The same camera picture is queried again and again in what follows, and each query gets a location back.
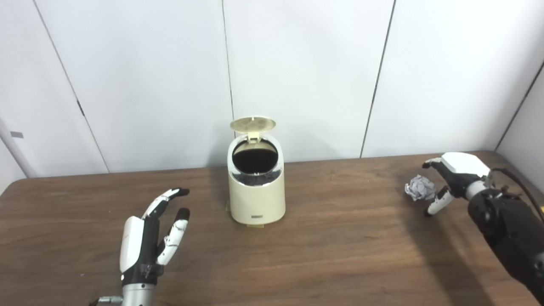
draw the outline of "trash can opening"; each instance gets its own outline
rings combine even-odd
[[[232,154],[232,163],[242,173],[260,175],[270,172],[277,164],[276,147],[266,139],[258,143],[239,143]]]

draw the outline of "small label on wall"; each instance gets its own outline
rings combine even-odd
[[[21,132],[14,132],[14,131],[9,131],[9,132],[11,133],[11,136],[13,138],[24,138],[23,133],[21,133]]]

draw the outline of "crumpled paper ball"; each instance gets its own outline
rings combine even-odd
[[[417,175],[404,185],[404,192],[412,197],[412,200],[428,200],[435,197],[435,184],[425,176]]]

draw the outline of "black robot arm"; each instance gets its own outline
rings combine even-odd
[[[487,189],[468,214],[506,271],[544,305],[544,224],[519,196]]]

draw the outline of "white robotic hand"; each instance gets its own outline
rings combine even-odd
[[[448,152],[423,163],[423,168],[430,167],[440,173],[447,185],[436,194],[435,200],[425,210],[428,217],[446,207],[454,198],[470,201],[478,192],[493,187],[489,167],[472,154]]]
[[[122,303],[121,306],[151,306],[157,279],[170,262],[183,238],[190,211],[179,209],[174,224],[158,244],[159,217],[175,197],[189,194],[188,189],[175,188],[158,196],[141,218],[132,216],[125,222],[119,268],[123,296],[102,297],[97,303]]]

